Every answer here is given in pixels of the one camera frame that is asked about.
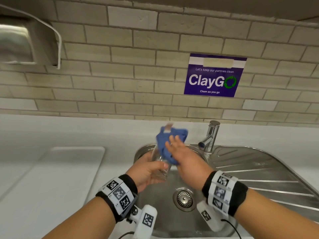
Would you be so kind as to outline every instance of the blue cloth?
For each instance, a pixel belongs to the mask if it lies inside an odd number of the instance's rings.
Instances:
[[[187,129],[176,129],[176,128],[171,128],[171,132],[164,132],[165,127],[162,126],[160,129],[160,133],[157,134],[156,136],[156,141],[159,149],[159,153],[161,156],[167,159],[168,162],[170,162],[173,165],[178,165],[178,162],[173,159],[172,154],[167,150],[165,147],[165,142],[169,142],[169,137],[170,135],[177,136],[179,135],[179,138],[182,142],[185,142],[187,135],[188,135],[188,130]]]

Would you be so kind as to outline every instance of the sink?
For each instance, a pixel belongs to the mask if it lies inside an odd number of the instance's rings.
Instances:
[[[197,145],[187,146],[213,169],[236,176],[265,197],[319,222],[319,195],[277,158],[250,147],[214,146],[213,152],[207,154]],[[155,144],[141,147],[134,162],[154,147]],[[176,166],[172,166],[166,182],[148,186],[139,194],[136,205],[142,208],[148,204],[157,209],[155,237],[230,237],[234,229],[228,223],[219,232],[211,231],[205,223],[196,209],[196,204],[204,199],[201,191],[186,185]],[[238,226],[233,217],[228,220]]]

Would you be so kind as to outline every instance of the brick wall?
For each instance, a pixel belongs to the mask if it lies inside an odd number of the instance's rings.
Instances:
[[[319,127],[317,24],[128,1],[0,1],[63,37],[61,70],[0,65],[1,113]],[[248,57],[234,98],[183,95],[190,52]]]

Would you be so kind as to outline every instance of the green recycling symbol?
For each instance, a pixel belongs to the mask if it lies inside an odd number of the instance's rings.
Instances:
[[[227,84],[227,81],[228,80],[233,80],[233,84],[231,86],[228,86]],[[237,83],[237,79],[235,76],[229,76],[226,78],[226,80],[224,81],[224,86],[227,88],[227,89],[230,89],[230,88],[233,88]]]

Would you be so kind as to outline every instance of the purple sign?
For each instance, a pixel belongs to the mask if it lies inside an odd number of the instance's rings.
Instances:
[[[184,94],[234,97],[246,60],[191,53]]]

